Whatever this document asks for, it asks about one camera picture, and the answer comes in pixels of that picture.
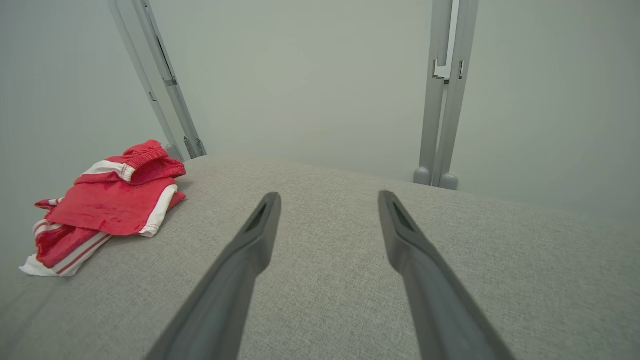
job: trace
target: gray upholstered bed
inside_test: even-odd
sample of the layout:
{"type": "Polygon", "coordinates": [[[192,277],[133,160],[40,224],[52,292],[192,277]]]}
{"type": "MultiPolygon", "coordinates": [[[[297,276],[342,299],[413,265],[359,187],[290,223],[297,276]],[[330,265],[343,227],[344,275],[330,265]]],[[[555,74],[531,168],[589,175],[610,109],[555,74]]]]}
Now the gray upholstered bed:
{"type": "Polygon", "coordinates": [[[392,190],[519,359],[640,354],[637,228],[360,174],[246,158],[187,162],[154,238],[114,238],[71,278],[4,274],[3,359],[144,356],[267,192],[280,192],[242,359],[415,359],[378,191],[392,190]]]}

